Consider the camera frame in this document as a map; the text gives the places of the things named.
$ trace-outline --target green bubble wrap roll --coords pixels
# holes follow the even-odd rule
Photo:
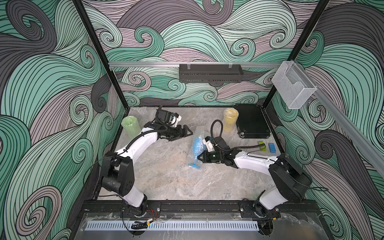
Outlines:
[[[126,116],[122,119],[121,125],[124,128],[124,131],[127,133],[130,140],[134,139],[137,135],[141,133],[141,128],[137,118],[134,116]]]

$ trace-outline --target wave pattern wallpaper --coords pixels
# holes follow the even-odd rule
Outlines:
[[[384,155],[384,2],[325,10],[298,56],[319,87]],[[384,180],[321,103],[288,110],[279,94],[268,107],[286,152],[313,177],[309,190],[335,239],[384,238]]]
[[[332,1],[330,5],[349,2]],[[316,0],[83,0],[109,61],[288,58]],[[132,106],[257,103],[276,69],[245,69],[242,83],[180,83],[178,68],[115,68]]]
[[[1,239],[68,239],[93,190],[124,109],[89,42],[71,0],[0,1]]]

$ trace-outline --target black cable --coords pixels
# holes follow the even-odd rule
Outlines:
[[[247,153],[247,156],[250,154],[250,153],[252,153],[252,152],[260,152],[261,151],[261,149],[259,149],[259,150],[254,150],[254,151],[250,151],[250,152],[248,152]]]
[[[124,223],[124,218],[123,218],[123,216],[122,216],[122,212],[123,212],[123,210],[122,210],[122,208],[121,208],[121,220],[122,220],[122,224],[124,225],[125,229],[127,229],[127,231],[129,231],[129,229],[127,228],[127,226],[126,226],[125,223]]]
[[[272,219],[270,219],[270,220],[267,220],[267,221],[261,222],[261,223],[259,223],[259,225],[261,225],[261,224],[265,224],[265,223],[267,223],[267,222],[271,222],[271,221],[273,221],[273,218],[272,218]]]
[[[304,187],[307,187],[308,189],[312,189],[312,190],[315,190],[315,191],[319,191],[319,192],[327,192],[329,189],[326,188],[326,187],[310,187],[310,186],[307,186],[307,185],[304,185],[300,182],[298,182],[296,179],[292,178],[295,182],[297,182],[298,184],[300,185],[303,185]]]
[[[233,147],[233,148],[230,148],[230,149],[223,149],[223,148],[219,147],[219,146],[217,145],[217,143],[215,142],[215,138],[214,138],[214,125],[215,125],[215,123],[217,123],[217,122],[219,122],[219,123],[221,124],[220,136],[221,136],[221,134],[222,134],[222,132],[223,132],[223,122],[220,121],[220,120],[218,120],[218,119],[216,119],[216,120],[212,123],[212,125],[211,125],[211,138],[212,138],[212,141],[213,141],[214,145],[217,146],[219,149],[221,149],[221,150],[223,150],[223,151],[230,151],[230,150],[239,149],[239,148],[257,148],[257,147],[263,147],[263,146],[265,146],[265,144],[263,143],[263,144],[259,144],[259,145],[255,145],[255,146],[238,146],[238,147]]]
[[[117,194],[111,194],[111,195],[102,195],[102,196],[98,196],[98,197],[112,197],[112,196],[118,196]]]
[[[128,149],[132,146],[132,144],[138,140],[139,138],[141,138],[142,136],[148,134],[148,133],[153,133],[153,132],[164,132],[165,130],[167,129],[158,129],[158,130],[149,130],[149,131],[146,131],[146,132],[142,132],[141,134],[137,135],[134,139],[132,139],[132,141],[130,143],[128,143],[127,146],[125,146],[125,150],[128,151]]]
[[[148,228],[147,222],[140,222],[140,221],[135,221],[136,224],[132,224],[131,228],[133,230],[140,230],[140,229],[146,229]]]

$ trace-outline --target blue toy brick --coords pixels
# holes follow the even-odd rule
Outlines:
[[[275,148],[275,144],[274,143],[268,143],[268,147],[269,147],[269,151],[271,153],[275,153],[276,152],[276,148]]]

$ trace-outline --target marble table surface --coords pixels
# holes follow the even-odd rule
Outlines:
[[[182,116],[181,125],[186,124],[194,131],[197,126],[204,126],[209,134],[215,119],[223,119],[225,108],[164,108]],[[156,108],[131,108],[129,115],[139,120],[140,127],[153,120]],[[220,124],[214,128],[218,136]],[[230,147],[257,145],[263,141],[266,151],[255,154],[278,156],[276,142],[268,139],[242,139],[237,131],[223,132],[222,137]],[[129,143],[128,135],[122,132],[116,149]],[[266,174],[249,169],[235,169],[224,164],[203,164],[201,169],[189,167],[187,154],[192,145],[193,136],[168,142],[159,139],[153,143],[134,165],[135,186],[151,200],[254,200],[263,191],[275,186],[272,178]],[[270,153],[268,143],[275,143],[277,153]],[[111,194],[102,188],[100,196]],[[99,200],[120,200],[119,197],[99,197]]]

